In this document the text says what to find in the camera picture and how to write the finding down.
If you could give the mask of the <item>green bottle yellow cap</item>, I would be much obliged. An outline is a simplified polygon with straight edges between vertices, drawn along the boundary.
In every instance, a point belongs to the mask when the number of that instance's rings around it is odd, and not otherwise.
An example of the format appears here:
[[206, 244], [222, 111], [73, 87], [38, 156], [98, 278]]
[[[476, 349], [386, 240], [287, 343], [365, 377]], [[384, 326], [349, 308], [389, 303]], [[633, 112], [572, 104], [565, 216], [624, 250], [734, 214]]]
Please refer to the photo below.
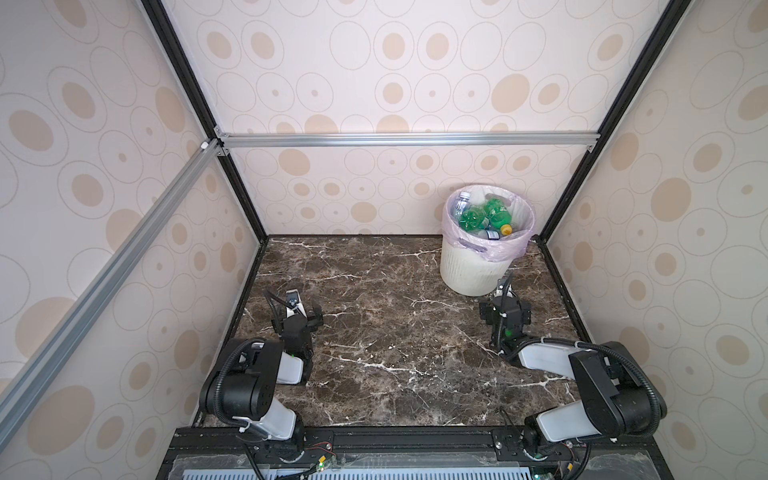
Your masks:
[[502, 236], [509, 236], [513, 233], [512, 217], [502, 200], [498, 198], [488, 200], [484, 206], [484, 211], [489, 225]]

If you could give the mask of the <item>small crushed bottle blue cap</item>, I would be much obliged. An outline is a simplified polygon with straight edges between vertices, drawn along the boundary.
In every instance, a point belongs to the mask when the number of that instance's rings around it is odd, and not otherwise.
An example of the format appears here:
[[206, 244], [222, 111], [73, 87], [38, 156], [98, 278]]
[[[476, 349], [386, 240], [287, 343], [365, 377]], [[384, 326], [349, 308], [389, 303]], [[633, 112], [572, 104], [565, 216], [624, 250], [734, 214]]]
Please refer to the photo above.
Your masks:
[[481, 239], [486, 239], [491, 241], [498, 241], [502, 238], [501, 233], [493, 229], [481, 230], [477, 233], [477, 236]]

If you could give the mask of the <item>clear bottle purple tint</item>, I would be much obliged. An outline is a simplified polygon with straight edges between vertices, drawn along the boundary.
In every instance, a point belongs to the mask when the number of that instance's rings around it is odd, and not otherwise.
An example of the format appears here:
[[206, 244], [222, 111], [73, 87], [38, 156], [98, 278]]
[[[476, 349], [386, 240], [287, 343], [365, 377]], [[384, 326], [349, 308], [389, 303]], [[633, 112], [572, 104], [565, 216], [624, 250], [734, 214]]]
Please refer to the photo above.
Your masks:
[[456, 221], [459, 222], [464, 212], [470, 207], [471, 202], [471, 193], [467, 191], [462, 191], [458, 194], [454, 202], [451, 206], [451, 217]]

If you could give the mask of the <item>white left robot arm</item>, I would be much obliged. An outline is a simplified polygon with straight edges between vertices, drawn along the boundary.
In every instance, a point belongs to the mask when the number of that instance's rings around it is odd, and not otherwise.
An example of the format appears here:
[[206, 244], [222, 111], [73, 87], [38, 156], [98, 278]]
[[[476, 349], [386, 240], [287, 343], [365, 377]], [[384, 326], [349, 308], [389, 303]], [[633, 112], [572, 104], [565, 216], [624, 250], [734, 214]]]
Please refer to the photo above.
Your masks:
[[299, 445], [304, 426], [294, 410], [275, 398], [279, 385], [303, 385], [313, 369], [312, 334], [323, 325], [322, 307], [290, 303], [278, 319], [279, 338], [232, 339], [208, 374], [199, 409], [258, 440]]

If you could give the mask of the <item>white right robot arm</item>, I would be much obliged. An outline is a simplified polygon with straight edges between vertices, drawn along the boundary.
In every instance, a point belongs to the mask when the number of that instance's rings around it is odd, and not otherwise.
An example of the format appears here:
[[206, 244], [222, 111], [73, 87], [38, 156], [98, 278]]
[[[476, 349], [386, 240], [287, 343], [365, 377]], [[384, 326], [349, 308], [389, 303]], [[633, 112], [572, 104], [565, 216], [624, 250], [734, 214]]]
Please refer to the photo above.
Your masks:
[[507, 363], [575, 382], [579, 399], [525, 420], [521, 442], [536, 451], [566, 440], [648, 437], [667, 415], [662, 394], [619, 342], [593, 344], [525, 332], [530, 304], [498, 289], [479, 302], [491, 346]]

